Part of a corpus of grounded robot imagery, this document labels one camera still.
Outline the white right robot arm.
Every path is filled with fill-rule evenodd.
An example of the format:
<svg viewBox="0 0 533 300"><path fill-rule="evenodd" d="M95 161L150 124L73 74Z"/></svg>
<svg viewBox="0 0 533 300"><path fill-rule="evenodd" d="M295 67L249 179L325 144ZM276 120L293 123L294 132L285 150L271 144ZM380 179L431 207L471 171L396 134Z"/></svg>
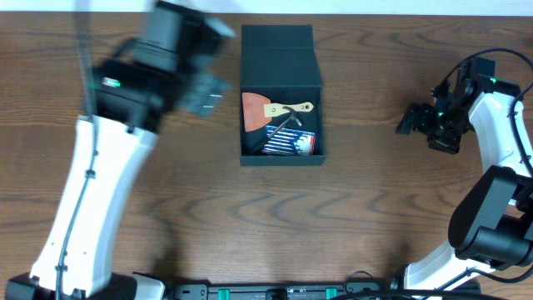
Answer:
<svg viewBox="0 0 533 300"><path fill-rule="evenodd" d="M456 154L461 137L476 134L483 174L451 216L448 238L419 262L406 265L395 288L458 288L476 275L525 267L532 271L532 146L522 119L520 88L487 75L436 87L433 105L412 104L396 128L427 137L429 148Z"/></svg>

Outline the clear screwdriver set case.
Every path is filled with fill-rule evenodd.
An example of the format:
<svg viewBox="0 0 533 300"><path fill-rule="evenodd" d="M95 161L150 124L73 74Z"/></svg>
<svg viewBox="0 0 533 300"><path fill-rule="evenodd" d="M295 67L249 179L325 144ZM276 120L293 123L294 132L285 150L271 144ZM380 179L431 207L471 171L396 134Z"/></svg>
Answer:
<svg viewBox="0 0 533 300"><path fill-rule="evenodd" d="M316 134L283 128L262 147L262 152L282 156L311 156L314 153Z"/></svg>

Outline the black gift box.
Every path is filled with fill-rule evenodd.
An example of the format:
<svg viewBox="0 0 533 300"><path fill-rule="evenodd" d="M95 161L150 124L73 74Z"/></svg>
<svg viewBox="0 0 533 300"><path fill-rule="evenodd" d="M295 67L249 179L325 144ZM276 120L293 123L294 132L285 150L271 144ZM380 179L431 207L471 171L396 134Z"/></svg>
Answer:
<svg viewBox="0 0 533 300"><path fill-rule="evenodd" d="M321 74L310 25L244 25L240 80L240 139L242 166L320 166L326 159L322 124ZM288 114L274 117L265 127L246 132L242 93L257 93L274 103L311 102L311 112L299 112L301 127L289 122L284 128L316 134L311 156L282 156L251 150Z"/></svg>

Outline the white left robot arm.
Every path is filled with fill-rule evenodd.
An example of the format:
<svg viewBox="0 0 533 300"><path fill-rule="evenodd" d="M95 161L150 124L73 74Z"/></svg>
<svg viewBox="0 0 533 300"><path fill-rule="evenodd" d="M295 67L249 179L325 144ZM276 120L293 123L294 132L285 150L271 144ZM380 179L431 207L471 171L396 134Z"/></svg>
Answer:
<svg viewBox="0 0 533 300"><path fill-rule="evenodd" d="M207 116L227 83L194 68L173 71L111 59L92 71L77 119L72 164L57 215L30 272L11 278L8 299L164 299L167 283L112 270L132 186L173 108Z"/></svg>

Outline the orange scraper wooden handle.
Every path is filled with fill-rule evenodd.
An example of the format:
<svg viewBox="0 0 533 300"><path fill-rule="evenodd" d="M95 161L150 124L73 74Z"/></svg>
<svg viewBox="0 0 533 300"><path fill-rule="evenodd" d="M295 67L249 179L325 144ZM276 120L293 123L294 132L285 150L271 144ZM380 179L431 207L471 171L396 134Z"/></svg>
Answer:
<svg viewBox="0 0 533 300"><path fill-rule="evenodd" d="M314 105L311 102L281 104L253 92L242 93L242 111L246 132L256 131L269 124L273 118L288 114L290 109L299 113L309 113Z"/></svg>

